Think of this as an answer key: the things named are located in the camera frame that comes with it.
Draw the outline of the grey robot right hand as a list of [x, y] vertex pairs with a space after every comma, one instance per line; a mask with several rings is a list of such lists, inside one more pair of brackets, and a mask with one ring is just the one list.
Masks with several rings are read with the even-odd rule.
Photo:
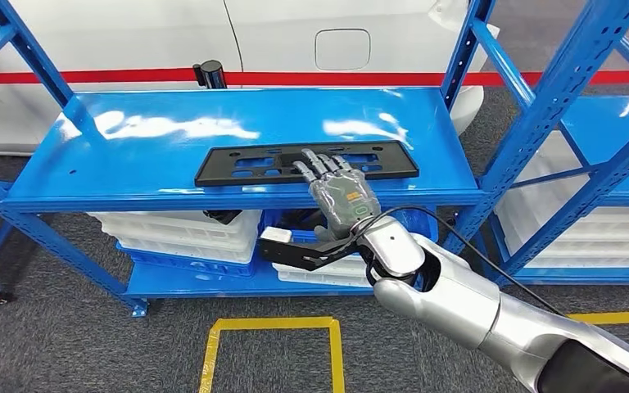
[[358, 223], [381, 213], [381, 205], [362, 171], [342, 156], [317, 154], [309, 148], [301, 153], [308, 160], [293, 163], [308, 183], [326, 225], [314, 228], [323, 242], [344, 239]]

